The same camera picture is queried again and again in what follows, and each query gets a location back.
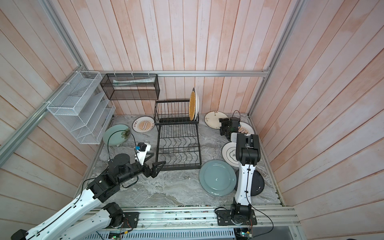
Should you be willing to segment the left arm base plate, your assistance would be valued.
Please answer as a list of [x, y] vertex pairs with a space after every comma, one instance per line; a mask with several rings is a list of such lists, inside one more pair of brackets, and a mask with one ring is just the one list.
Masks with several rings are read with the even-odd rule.
[[139, 212], [124, 212], [123, 229], [135, 229], [138, 226]]

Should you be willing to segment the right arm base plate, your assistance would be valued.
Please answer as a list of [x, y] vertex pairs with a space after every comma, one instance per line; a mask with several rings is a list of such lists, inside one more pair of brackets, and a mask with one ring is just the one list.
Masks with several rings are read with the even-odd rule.
[[219, 226], [242, 226], [242, 225], [257, 225], [257, 218], [254, 210], [251, 210], [251, 215], [232, 214], [231, 210], [224, 208], [214, 210], [217, 215], [217, 222]]

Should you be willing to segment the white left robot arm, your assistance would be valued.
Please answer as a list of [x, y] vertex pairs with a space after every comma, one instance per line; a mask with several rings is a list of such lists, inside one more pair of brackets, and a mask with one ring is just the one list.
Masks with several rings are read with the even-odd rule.
[[18, 230], [13, 240], [80, 240], [106, 227], [119, 229], [125, 224], [125, 214], [116, 203], [105, 205], [87, 220], [81, 217], [104, 203], [121, 189], [121, 185], [143, 174], [155, 178], [166, 163], [156, 162], [152, 166], [145, 162], [130, 162], [127, 154], [118, 154], [108, 161], [108, 167], [68, 205], [30, 230]]

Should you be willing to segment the cream plate with berry sprigs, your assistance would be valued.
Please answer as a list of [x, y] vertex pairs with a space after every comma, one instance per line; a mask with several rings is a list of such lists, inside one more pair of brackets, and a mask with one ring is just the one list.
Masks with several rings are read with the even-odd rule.
[[220, 122], [220, 119], [227, 119], [228, 116], [222, 112], [218, 111], [212, 111], [205, 115], [205, 123], [207, 126], [209, 126], [212, 129], [219, 130], [222, 126], [222, 123]]

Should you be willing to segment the white plate dark green rim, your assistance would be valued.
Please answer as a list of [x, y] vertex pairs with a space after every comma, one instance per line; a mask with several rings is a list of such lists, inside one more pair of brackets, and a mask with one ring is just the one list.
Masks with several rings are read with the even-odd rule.
[[200, 103], [199, 103], [199, 95], [198, 95], [198, 93], [197, 93], [197, 91], [196, 91], [196, 97], [197, 97], [197, 106], [196, 106], [196, 116], [195, 116], [195, 120], [197, 119], [197, 117], [198, 117], [198, 113], [199, 113], [199, 105], [200, 105]]

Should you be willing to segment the black wire dish rack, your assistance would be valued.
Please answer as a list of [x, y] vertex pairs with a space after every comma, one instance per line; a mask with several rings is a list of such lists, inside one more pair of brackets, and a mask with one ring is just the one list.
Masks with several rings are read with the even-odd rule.
[[187, 99], [155, 103], [156, 162], [165, 163], [163, 171], [195, 170], [202, 166], [199, 117], [191, 119], [189, 110]]

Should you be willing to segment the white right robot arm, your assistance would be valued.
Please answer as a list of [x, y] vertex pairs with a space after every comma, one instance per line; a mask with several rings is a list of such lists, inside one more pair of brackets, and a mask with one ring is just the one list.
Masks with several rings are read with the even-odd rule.
[[253, 174], [257, 163], [261, 160], [260, 139], [256, 134], [246, 135], [238, 132], [240, 119], [220, 118], [220, 134], [231, 139], [236, 134], [235, 157], [239, 164], [238, 188], [231, 205], [231, 221], [236, 224], [245, 224], [252, 219], [251, 190]]

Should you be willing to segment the yellow woven plate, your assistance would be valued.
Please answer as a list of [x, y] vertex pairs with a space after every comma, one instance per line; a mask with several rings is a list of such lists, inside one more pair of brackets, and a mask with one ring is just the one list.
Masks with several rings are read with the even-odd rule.
[[193, 91], [191, 92], [190, 101], [189, 101], [189, 118], [191, 121], [195, 120], [196, 106], [197, 106], [196, 91], [195, 89], [193, 89]]

